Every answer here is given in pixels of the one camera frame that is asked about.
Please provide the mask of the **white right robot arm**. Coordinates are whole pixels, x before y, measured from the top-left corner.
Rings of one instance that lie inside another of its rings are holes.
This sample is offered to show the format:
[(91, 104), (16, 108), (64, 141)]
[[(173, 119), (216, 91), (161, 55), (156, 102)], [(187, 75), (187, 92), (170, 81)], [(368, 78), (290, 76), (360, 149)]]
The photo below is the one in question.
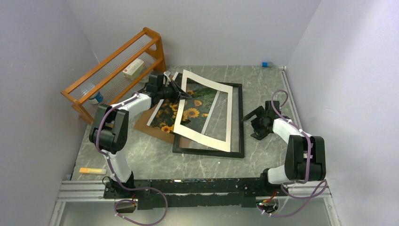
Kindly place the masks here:
[(326, 176), (325, 141), (313, 136), (281, 114), (279, 101), (266, 101), (243, 117), (254, 130), (251, 136), (262, 140), (270, 134), (278, 135), (287, 144), (284, 163), (266, 170), (267, 178), (259, 182), (259, 191), (271, 195), (277, 184), (322, 181)]

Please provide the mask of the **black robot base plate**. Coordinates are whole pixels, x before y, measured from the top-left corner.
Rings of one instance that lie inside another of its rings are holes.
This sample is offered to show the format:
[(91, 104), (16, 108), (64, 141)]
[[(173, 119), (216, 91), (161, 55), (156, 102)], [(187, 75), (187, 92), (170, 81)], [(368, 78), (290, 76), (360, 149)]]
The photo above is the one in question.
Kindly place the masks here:
[(139, 210), (177, 207), (234, 206), (253, 208), (262, 200), (284, 196), (279, 185), (265, 175), (259, 178), (152, 179), (135, 180), (128, 191), (105, 183), (104, 198), (135, 200)]

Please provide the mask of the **black picture frame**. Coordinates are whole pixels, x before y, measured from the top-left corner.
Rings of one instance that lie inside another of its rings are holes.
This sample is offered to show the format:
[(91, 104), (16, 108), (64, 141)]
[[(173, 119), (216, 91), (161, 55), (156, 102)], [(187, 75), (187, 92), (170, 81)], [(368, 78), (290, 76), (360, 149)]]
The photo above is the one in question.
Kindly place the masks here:
[(223, 85), (231, 86), (233, 88), (238, 89), (239, 151), (238, 152), (224, 152), (224, 151), (208, 150), (208, 149), (182, 148), (182, 147), (179, 147), (181, 136), (178, 134), (175, 134), (174, 135), (174, 143), (172, 146), (173, 153), (204, 155), (204, 156), (212, 156), (212, 157), (240, 158), (240, 159), (243, 159), (245, 157), (244, 123), (242, 121), (242, 119), (243, 119), (242, 84), (229, 83), (229, 82), (219, 82), (218, 84), (223, 84)]

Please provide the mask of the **white mat board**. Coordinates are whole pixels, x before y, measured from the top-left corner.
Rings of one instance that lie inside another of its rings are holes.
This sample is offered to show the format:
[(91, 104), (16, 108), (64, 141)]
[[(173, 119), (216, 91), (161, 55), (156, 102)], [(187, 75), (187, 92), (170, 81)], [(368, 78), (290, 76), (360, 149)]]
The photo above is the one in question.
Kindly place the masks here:
[(231, 152), (233, 86), (203, 78), (184, 70), (173, 81), (188, 94), (187, 99), (162, 99), (147, 126), (209, 149)]

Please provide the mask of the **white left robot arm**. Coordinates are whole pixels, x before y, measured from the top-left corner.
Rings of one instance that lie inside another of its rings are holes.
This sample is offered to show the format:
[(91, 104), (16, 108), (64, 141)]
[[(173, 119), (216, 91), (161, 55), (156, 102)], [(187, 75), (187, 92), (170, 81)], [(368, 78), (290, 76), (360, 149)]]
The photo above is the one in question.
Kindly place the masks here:
[(191, 99), (174, 80), (163, 73), (150, 74), (148, 82), (128, 99), (116, 104), (100, 104), (91, 125), (89, 140), (105, 158), (110, 169), (110, 183), (123, 198), (135, 191), (134, 173), (130, 169), (123, 148), (128, 139), (128, 125), (132, 117), (157, 105), (160, 100), (177, 103)]

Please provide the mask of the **brown backing board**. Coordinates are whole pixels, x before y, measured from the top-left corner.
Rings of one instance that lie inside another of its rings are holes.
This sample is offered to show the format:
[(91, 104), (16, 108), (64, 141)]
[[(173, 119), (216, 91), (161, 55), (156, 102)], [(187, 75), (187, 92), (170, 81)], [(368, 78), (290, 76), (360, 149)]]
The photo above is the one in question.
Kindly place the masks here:
[(161, 113), (155, 113), (155, 117), (151, 121), (150, 125), (149, 126), (147, 125), (154, 111), (155, 107), (150, 110), (144, 111), (142, 115), (138, 118), (133, 128), (147, 135), (150, 135), (162, 141), (173, 144), (174, 143), (174, 134), (172, 134), (173, 123), (171, 122), (170, 119), (164, 120), (163, 118), (161, 118)]

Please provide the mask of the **sunflower photo print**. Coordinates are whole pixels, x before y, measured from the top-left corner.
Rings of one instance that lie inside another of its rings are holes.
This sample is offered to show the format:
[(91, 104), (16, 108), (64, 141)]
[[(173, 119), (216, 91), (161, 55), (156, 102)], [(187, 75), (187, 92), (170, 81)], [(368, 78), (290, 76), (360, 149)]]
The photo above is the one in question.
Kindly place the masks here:
[[(187, 79), (186, 93), (192, 99), (185, 100), (180, 124), (203, 134), (220, 92), (201, 85), (192, 79)], [(177, 102), (160, 100), (147, 125), (171, 133), (174, 129), (177, 111)]]

